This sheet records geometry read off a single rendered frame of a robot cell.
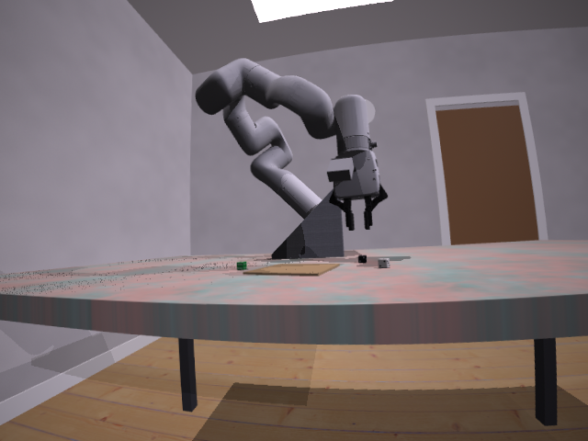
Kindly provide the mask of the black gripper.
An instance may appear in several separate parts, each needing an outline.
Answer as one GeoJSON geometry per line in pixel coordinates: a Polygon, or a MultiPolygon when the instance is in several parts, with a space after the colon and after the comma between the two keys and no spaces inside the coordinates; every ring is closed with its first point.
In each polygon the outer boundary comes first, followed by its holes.
{"type": "Polygon", "coordinates": [[[349,231],[353,231],[355,225],[354,214],[351,210],[351,199],[364,199],[366,203],[364,211],[365,229],[370,230],[370,226],[372,226],[372,210],[382,200],[386,199],[388,194],[380,184],[379,168],[374,152],[367,148],[352,148],[341,151],[335,158],[350,156],[353,156],[356,168],[356,171],[353,172],[352,180],[334,182],[334,191],[329,202],[345,212],[346,227],[348,227],[349,231]],[[338,201],[338,198],[343,200],[344,204],[338,201]],[[374,199],[372,200],[372,198],[374,199]]]}

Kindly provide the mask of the tan mat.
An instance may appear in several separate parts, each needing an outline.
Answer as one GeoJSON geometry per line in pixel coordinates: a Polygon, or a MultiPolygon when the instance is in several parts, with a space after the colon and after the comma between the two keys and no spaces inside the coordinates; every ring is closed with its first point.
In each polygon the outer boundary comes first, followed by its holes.
{"type": "Polygon", "coordinates": [[[278,264],[243,272],[244,275],[318,277],[340,264],[278,264]]]}

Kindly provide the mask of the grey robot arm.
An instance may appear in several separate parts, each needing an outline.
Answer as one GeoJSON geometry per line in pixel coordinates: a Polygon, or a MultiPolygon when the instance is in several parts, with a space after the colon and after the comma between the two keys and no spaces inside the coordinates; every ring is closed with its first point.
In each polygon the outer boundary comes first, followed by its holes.
{"type": "MultiPolygon", "coordinates": [[[[293,158],[286,139],[271,118],[251,120],[245,96],[269,109],[279,105],[290,109],[300,116],[314,139],[336,135],[337,153],[378,147],[377,141],[369,138],[367,103],[362,96],[343,96],[333,107],[330,97],[317,85],[294,75],[281,77],[244,58],[213,72],[196,90],[199,107],[209,115],[223,109],[225,124],[247,155],[259,153],[271,143],[252,161],[251,172],[304,220],[322,200],[291,172],[283,170],[293,158]]],[[[327,175],[329,182],[348,181],[355,171],[353,156],[334,158],[327,175]]]]}

